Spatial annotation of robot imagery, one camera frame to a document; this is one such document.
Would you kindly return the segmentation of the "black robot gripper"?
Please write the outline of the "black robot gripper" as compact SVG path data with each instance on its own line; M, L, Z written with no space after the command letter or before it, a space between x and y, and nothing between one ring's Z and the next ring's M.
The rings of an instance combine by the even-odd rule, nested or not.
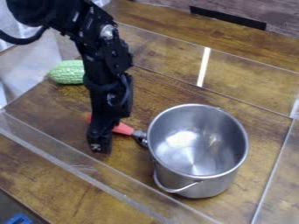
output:
M133 105L133 77L122 73L110 83L97 84L88 76L82 83L89 91L90 118L86 140L92 152L112 152L112 129L129 117Z

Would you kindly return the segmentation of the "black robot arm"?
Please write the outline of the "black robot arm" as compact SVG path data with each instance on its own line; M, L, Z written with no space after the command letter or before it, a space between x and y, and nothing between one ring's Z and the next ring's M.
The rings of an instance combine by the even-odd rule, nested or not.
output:
M16 21L38 31L29 38L16 38L0 31L2 41L28 45L49 28L73 41L90 99L88 147L108 154L112 129L130 115L133 104L133 77L126 73L133 55L118 36L113 17L92 0L5 0L5 3Z

